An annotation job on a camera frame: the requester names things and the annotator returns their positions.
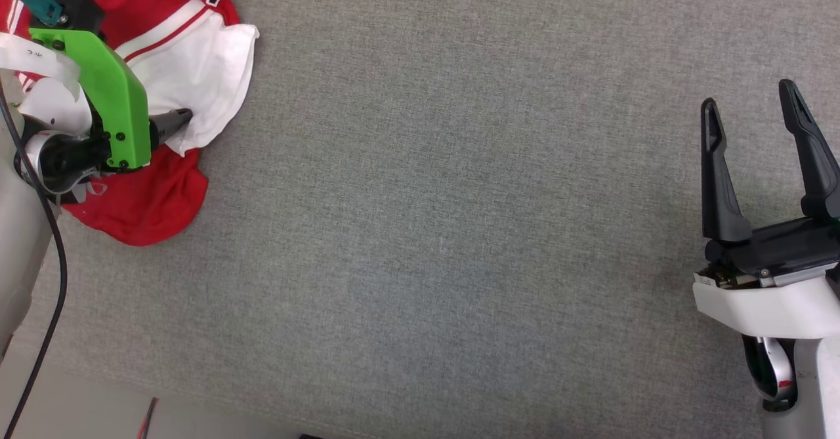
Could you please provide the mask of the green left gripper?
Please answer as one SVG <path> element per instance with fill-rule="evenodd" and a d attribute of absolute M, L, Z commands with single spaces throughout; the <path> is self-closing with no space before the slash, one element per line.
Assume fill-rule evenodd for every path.
<path fill-rule="evenodd" d="M 151 160 L 159 148 L 185 128 L 192 110 L 177 109 L 149 119 L 148 99 L 138 77 L 105 41 L 88 30 L 30 28 L 33 39 L 44 45 L 60 42 L 60 53 L 81 69 L 78 83 L 110 135 L 109 166 L 135 169 Z"/>

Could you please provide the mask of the white paper label tape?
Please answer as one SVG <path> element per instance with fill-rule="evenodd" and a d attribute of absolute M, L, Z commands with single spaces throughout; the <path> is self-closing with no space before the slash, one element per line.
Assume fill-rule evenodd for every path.
<path fill-rule="evenodd" d="M 0 81 L 9 103 L 51 130 L 86 136 L 93 117 L 80 85 L 79 66 L 66 55 L 0 32 Z"/>

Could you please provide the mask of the red and white basketball jersey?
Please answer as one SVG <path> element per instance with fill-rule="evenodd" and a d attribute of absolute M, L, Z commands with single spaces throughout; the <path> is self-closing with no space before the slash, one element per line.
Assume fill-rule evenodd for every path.
<path fill-rule="evenodd" d="M 0 0 L 0 208 L 42 191 L 130 247 L 182 232 L 259 35 L 231 0 Z"/>

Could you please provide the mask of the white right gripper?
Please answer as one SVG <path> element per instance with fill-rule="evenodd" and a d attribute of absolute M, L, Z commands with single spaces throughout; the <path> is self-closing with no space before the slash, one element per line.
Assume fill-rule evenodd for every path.
<path fill-rule="evenodd" d="M 779 96 L 794 136 L 805 217 L 753 231 L 732 185 L 717 103 L 701 106 L 702 235 L 705 269 L 692 290 L 699 312 L 748 337 L 822 339 L 840 335 L 840 164 L 795 82 Z"/>

